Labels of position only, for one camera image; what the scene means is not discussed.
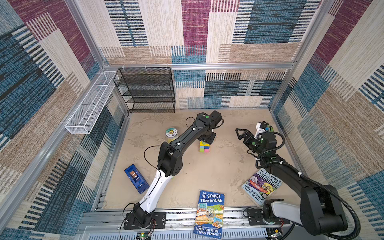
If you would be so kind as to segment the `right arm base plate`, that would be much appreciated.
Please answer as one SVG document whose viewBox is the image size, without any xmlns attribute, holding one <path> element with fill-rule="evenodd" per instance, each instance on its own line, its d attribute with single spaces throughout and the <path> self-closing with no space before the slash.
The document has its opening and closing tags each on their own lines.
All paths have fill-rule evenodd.
<svg viewBox="0 0 384 240">
<path fill-rule="evenodd" d="M 243 215 L 248 219 L 250 226 L 289 226 L 291 222 L 286 219 L 275 219 L 268 222 L 263 218 L 263 210 L 255 208 L 246 208 L 243 210 Z"/>
</svg>

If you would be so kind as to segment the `yellow wood block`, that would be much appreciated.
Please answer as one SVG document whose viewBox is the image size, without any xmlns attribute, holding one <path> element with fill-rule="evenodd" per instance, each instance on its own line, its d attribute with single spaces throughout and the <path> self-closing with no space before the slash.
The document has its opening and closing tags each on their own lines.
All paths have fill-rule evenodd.
<svg viewBox="0 0 384 240">
<path fill-rule="evenodd" d="M 211 146 L 210 144 L 208 144 L 208 143 L 205 143 L 205 142 L 203 142 L 203 141 L 200 141 L 200 146 Z"/>
</svg>

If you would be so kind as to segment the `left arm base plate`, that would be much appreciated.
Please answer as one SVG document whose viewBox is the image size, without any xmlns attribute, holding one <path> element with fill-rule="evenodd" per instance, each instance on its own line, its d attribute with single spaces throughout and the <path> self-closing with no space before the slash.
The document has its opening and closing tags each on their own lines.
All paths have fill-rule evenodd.
<svg viewBox="0 0 384 240">
<path fill-rule="evenodd" d="M 138 229 L 164 229 L 166 225 L 166 212 L 153 212 L 150 216 L 150 221 L 146 225 L 141 225 L 140 222 L 134 217 L 133 213 L 128 213 L 125 217 L 123 229 L 124 230 L 138 230 Z"/>
</svg>

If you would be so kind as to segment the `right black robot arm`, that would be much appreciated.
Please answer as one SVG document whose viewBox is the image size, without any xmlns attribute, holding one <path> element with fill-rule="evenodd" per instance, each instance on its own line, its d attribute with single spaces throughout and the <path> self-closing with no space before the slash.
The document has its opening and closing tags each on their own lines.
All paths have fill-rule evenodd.
<svg viewBox="0 0 384 240">
<path fill-rule="evenodd" d="M 266 200 L 263 204 L 265 222 L 286 219 L 313 236 L 325 235 L 337 240 L 350 240 L 359 235 L 359 218 L 333 186 L 310 179 L 277 154 L 283 147 L 277 144 L 278 132 L 260 127 L 256 135 L 246 129 L 236 129 L 236 134 L 248 153 L 256 158 L 258 170 L 278 178 L 300 197 L 299 205 L 283 199 Z"/>
</svg>

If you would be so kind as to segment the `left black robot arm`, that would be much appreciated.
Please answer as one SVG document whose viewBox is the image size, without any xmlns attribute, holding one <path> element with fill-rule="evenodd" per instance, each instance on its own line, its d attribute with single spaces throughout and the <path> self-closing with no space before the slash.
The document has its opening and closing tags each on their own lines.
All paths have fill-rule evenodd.
<svg viewBox="0 0 384 240">
<path fill-rule="evenodd" d="M 183 167 L 182 156 L 196 140 L 212 144 L 224 119 L 218 111 L 197 114 L 195 120 L 178 138 L 160 145 L 156 175 L 144 197 L 133 206 L 133 217 L 141 228 L 153 222 L 153 212 L 168 182 Z"/>
</svg>

